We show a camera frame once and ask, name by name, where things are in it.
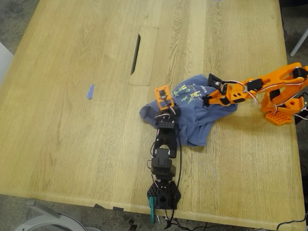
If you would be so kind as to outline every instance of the chair leg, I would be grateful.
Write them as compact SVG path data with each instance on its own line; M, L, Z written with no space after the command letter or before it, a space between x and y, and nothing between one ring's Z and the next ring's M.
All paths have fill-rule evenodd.
M298 51L298 49L300 48L300 46L303 44L303 42L305 41L305 39L308 36L308 28L307 30L304 32L304 34L302 35L302 37L300 38L300 40L298 41L298 43L295 45L294 49L292 50L290 56L293 57L296 52Z

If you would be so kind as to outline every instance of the green connector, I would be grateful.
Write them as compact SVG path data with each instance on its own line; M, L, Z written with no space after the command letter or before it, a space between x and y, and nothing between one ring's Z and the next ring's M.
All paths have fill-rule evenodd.
M156 204L156 197L150 196L149 198L149 206L151 210L151 223L155 224L155 204Z

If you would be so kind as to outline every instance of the metal leg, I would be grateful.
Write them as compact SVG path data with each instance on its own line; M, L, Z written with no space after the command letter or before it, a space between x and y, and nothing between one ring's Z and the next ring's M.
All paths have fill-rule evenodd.
M298 51L298 49L300 48L300 46L303 44L303 42L305 41L305 39L308 36L308 28L307 30L304 32L304 34L302 35L302 37L300 38L300 40L297 42L297 44L295 45L294 49L292 50L290 56L293 57L296 52Z
M32 231L36 228L53 225L61 230L71 231L99 231L100 229L88 227L87 229L74 218L67 215L58 214L50 208L41 205L40 203L27 200L26 205L42 214L26 220L24 223L14 229L14 231Z
M25 203L26 206L28 206L29 208L42 213L46 216L51 216L54 218L60 218L60 214L54 212L53 210L51 210L50 208L47 208L46 206L34 201L34 200L26 200Z

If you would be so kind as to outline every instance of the blue tape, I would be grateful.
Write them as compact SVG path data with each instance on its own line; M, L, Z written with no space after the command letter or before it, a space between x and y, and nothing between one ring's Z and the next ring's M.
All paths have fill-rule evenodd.
M88 92L88 94L87 94L88 100L92 99L93 91L94 91L94 84L91 85L91 87L90 87L90 89L89 89L89 92Z

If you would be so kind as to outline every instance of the white object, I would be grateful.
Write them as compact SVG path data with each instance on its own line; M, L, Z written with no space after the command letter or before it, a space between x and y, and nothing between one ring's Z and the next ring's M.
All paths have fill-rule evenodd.
M308 36L308 28L307 30L304 32L304 34L302 35L302 37L300 38L300 40L297 42L297 44L295 45L294 49L292 50L290 56L293 57L296 52L298 51L298 49L300 48L300 46L303 44L303 42L305 41L305 39Z
M72 231L101 231L95 227L84 227L77 220L64 214L58 214L52 211L50 208L37 203L33 200L27 200L26 205L31 209L42 213L33 218L26 220L24 223L14 229L14 231L33 231L36 228L52 225L56 225L57 231L65 231L67 229Z
M0 43L0 85L4 79L6 71L11 64L12 59L13 54L10 53L10 51L6 49L5 46L2 45L2 43Z

